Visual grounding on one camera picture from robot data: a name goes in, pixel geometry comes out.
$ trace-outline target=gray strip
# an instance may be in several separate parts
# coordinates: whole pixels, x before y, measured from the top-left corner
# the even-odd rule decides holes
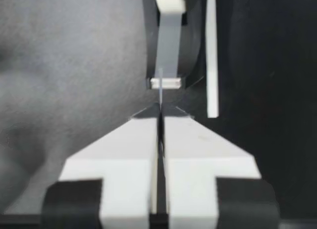
[[[181,24],[182,14],[161,13],[155,78],[160,78],[160,69],[163,78],[177,77]]]

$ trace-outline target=gripper jaw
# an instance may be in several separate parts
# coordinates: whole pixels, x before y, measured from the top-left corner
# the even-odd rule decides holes
[[[159,143],[165,215],[157,211]],[[278,207],[252,155],[180,108],[155,104],[69,157],[42,215],[47,229],[81,228],[80,220],[85,228],[149,229],[158,219],[170,229],[265,229],[278,225]]]

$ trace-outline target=black panel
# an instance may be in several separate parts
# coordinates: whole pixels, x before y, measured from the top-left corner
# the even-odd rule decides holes
[[[101,229],[102,180],[57,182],[46,193],[42,229]]]
[[[1,229],[39,229],[39,215],[2,215],[0,216]],[[282,220],[279,229],[315,229],[316,220]],[[150,229],[168,229],[168,215],[150,215]]]
[[[260,179],[217,178],[217,229],[277,229],[279,208],[273,188]]]
[[[182,87],[188,88],[199,82],[206,73],[206,6],[207,0],[190,0],[186,2],[186,9],[188,11],[188,23],[190,31],[188,36],[183,41],[183,46],[180,48],[189,49],[187,56],[180,58],[179,68],[188,69],[181,72]]]

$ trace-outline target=white plastic block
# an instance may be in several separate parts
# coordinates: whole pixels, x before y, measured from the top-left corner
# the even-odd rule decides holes
[[[190,117],[164,124],[170,228],[216,228],[216,177],[261,178],[255,159]]]
[[[186,11],[185,0],[156,0],[161,13],[177,14]]]
[[[206,13],[206,64],[207,64],[207,114],[219,116],[218,59],[217,59],[216,0],[207,0]]]
[[[157,119],[132,119],[67,159],[60,181],[103,179],[107,229],[148,229]]]

